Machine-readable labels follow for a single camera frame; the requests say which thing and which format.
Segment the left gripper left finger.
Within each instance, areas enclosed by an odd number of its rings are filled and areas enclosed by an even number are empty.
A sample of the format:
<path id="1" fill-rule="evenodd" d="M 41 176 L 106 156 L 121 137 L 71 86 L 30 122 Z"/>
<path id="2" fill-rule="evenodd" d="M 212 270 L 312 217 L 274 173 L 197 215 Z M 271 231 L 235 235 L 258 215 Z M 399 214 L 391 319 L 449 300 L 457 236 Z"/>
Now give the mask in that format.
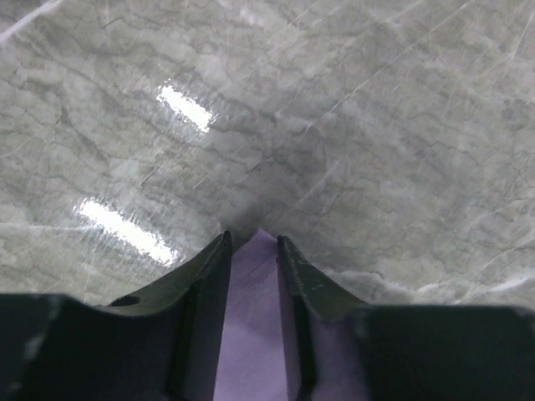
<path id="1" fill-rule="evenodd" d="M 212 399 L 231 261 L 224 232 L 105 306 L 64 294 L 2 294 L 2 399 Z"/>

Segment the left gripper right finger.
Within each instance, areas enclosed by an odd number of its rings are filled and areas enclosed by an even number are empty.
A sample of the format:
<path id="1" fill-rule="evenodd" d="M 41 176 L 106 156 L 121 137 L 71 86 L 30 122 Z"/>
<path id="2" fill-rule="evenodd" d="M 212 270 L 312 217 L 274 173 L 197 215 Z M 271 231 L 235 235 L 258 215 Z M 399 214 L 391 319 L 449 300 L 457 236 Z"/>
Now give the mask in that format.
<path id="1" fill-rule="evenodd" d="M 372 305 L 277 245 L 289 399 L 533 399 L 532 310 Z"/>

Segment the lavender t shirt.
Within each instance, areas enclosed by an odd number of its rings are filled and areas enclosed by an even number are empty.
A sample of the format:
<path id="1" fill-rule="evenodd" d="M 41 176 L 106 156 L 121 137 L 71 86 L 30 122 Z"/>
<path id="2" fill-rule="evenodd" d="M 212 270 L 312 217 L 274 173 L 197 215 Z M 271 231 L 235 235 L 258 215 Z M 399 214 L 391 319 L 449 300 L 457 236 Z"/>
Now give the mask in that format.
<path id="1" fill-rule="evenodd" d="M 288 400 L 277 242 L 257 230 L 232 257 L 216 400 Z M 313 400 L 367 400 L 356 346 L 343 323 L 310 319 L 318 379 Z"/>

